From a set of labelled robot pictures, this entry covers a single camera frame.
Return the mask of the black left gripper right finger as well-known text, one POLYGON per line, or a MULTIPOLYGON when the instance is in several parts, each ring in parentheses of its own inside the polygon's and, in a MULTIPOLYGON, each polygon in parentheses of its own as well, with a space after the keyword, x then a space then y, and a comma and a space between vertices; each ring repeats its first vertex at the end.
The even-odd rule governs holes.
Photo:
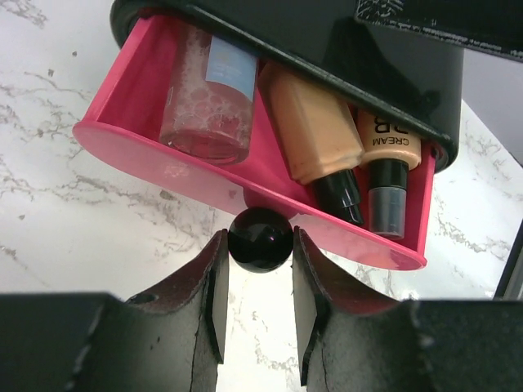
POLYGON ((396 301, 293 233, 300 382, 309 391, 519 391, 522 304, 396 301))

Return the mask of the square beige foundation bottle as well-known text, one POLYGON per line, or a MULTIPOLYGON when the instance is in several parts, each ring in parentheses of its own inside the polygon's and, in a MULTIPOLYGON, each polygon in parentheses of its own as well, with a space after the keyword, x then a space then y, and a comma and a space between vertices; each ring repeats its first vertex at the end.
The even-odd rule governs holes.
POLYGON ((291 178, 321 211, 362 226, 353 169, 364 148, 348 103, 275 63, 264 65, 258 88, 291 178))

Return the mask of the pink top drawer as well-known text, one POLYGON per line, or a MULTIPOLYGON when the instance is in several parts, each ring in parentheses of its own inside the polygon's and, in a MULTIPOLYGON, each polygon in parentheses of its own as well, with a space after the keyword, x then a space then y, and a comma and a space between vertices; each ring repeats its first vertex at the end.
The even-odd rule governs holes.
POLYGON ((419 270, 424 256, 435 159, 424 145, 409 174, 405 236, 391 241, 330 216, 294 182, 263 103, 257 100, 248 157, 214 166, 159 142, 177 42, 168 16, 138 20, 83 119, 78 143, 112 167, 211 207, 239 214, 266 207, 304 229, 315 244, 349 260, 386 270, 419 270))

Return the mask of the black drawer organizer cabinet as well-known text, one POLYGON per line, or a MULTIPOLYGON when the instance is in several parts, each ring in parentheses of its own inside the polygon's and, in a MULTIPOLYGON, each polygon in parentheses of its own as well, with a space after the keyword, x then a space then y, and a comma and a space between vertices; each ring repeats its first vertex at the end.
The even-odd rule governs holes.
POLYGON ((355 9, 353 1, 116 1, 110 25, 118 45, 139 19, 196 25, 417 132, 443 171, 458 156, 463 50, 361 24, 355 9))

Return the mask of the clear glass bottle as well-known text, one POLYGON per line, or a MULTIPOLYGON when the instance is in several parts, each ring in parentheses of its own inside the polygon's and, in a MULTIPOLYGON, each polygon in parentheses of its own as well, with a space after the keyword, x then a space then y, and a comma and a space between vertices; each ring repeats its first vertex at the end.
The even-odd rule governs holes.
POLYGON ((159 141, 216 165, 249 153, 258 58, 194 26, 177 43, 159 141))

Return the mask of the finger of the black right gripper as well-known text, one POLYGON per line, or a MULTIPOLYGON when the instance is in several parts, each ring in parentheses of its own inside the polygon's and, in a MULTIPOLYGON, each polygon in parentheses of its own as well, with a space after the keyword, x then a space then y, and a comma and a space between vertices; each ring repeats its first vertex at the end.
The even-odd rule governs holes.
POLYGON ((491 56, 522 60, 521 1, 358 1, 355 19, 491 56))

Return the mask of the round beige cream bottle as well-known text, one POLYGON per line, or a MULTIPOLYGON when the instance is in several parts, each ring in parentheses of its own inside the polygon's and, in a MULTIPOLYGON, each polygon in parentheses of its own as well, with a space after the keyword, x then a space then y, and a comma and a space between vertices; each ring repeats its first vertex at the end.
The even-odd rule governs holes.
POLYGON ((368 173, 369 230, 385 238, 402 239, 408 177, 422 161, 421 139, 361 109, 356 127, 364 147, 360 166, 368 173))

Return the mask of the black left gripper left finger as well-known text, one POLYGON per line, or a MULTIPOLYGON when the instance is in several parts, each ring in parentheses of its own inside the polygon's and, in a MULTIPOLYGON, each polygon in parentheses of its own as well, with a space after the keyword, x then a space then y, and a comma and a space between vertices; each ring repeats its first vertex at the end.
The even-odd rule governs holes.
POLYGON ((107 293, 4 294, 4 391, 213 391, 224 360, 227 232, 126 301, 107 293))

